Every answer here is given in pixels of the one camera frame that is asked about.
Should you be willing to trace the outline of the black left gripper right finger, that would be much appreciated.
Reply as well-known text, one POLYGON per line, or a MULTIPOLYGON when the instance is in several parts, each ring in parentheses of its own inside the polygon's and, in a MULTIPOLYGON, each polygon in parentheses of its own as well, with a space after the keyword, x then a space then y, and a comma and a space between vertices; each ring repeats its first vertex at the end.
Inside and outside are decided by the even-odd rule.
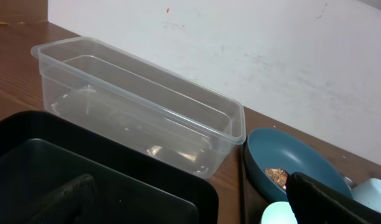
POLYGON ((302 172, 287 178, 286 194, 298 224, 381 224, 381 213, 302 172))

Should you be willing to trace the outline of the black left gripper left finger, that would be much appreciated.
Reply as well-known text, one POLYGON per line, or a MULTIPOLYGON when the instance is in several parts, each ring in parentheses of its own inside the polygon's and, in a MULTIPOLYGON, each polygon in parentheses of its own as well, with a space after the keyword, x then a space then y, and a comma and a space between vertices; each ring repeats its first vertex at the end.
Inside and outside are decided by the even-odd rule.
POLYGON ((28 223, 85 223, 96 198, 90 174, 80 175, 38 199, 28 223))

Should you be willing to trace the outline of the light blue small bowl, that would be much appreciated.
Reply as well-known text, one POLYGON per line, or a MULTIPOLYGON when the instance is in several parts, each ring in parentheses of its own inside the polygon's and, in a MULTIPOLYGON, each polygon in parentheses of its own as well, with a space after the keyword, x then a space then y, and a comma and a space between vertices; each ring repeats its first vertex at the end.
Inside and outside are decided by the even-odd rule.
POLYGON ((263 211, 260 224, 297 224, 297 219, 288 202, 274 202, 263 211))

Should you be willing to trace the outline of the dark blue bowl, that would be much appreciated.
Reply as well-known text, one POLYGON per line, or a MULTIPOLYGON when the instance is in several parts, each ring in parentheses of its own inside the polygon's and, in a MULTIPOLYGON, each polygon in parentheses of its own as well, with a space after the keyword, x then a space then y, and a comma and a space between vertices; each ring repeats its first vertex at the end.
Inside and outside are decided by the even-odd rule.
POLYGON ((266 169, 302 172, 352 198, 349 186, 336 168, 312 147, 277 129, 254 129, 244 146, 243 159, 248 181, 268 202, 286 202, 286 191, 266 174, 266 169))

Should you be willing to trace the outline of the brown food scrap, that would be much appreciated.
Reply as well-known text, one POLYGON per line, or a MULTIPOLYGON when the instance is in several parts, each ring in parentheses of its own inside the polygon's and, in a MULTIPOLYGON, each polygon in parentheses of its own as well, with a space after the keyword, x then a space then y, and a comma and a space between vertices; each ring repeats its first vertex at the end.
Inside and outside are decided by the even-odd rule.
POLYGON ((287 171, 279 168, 272 168, 265 169, 264 172, 281 190, 286 190, 286 181, 289 177, 287 171))

